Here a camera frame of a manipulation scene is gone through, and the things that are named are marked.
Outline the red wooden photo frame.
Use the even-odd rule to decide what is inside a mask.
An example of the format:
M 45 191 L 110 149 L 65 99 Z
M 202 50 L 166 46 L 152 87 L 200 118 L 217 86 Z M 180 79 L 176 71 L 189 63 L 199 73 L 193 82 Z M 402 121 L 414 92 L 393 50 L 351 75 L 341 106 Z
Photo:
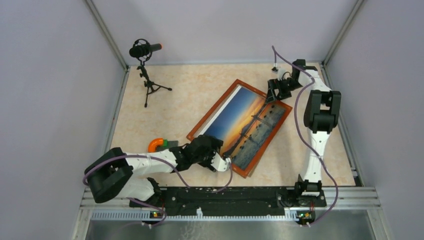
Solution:
M 232 168 L 249 177 L 292 107 L 279 100 L 266 102 L 266 94 L 237 79 L 186 136 L 223 141 L 220 155 L 231 157 Z

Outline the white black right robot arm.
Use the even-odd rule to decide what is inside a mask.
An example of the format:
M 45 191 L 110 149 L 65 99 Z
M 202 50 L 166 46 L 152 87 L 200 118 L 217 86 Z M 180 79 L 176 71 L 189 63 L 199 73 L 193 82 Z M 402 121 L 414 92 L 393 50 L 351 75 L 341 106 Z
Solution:
M 292 91 L 297 89 L 301 94 L 309 92 L 303 114 L 309 141 L 301 138 L 308 148 L 306 167 L 298 175 L 287 199 L 291 206 L 294 202 L 299 206 L 307 206 L 315 200 L 324 199 L 322 172 L 329 172 L 324 163 L 324 154 L 331 133 L 338 125 L 342 96 L 339 91 L 328 87 L 318 70 L 314 66 L 307 66 L 304 59 L 295 60 L 291 66 L 292 72 L 286 77 L 287 71 L 273 65 L 271 70 L 277 77 L 267 82 L 265 102 L 269 104 L 290 98 Z

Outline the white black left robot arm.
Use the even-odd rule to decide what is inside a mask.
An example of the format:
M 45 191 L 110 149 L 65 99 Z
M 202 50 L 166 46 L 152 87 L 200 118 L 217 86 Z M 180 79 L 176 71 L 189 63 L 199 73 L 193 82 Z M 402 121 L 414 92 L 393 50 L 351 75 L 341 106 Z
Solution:
M 225 172 L 232 160 L 220 155 L 222 146 L 223 141 L 214 136 L 199 135 L 184 145 L 149 153 L 129 153 L 114 147 L 84 170 L 82 182 L 89 187 L 97 204 L 125 198 L 135 200 L 138 205 L 154 207 L 163 194 L 151 174 L 180 177 L 182 171 L 193 165 Z

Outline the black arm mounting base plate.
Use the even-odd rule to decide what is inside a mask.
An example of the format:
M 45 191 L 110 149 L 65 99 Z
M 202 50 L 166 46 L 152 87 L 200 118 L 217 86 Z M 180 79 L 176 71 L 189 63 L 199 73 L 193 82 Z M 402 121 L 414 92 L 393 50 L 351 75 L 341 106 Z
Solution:
M 200 209 L 206 217 L 283 216 L 286 208 L 326 207 L 324 192 L 306 196 L 294 187 L 228 187 L 214 193 L 211 187 L 167 187 L 150 205 L 169 217 L 193 216 Z

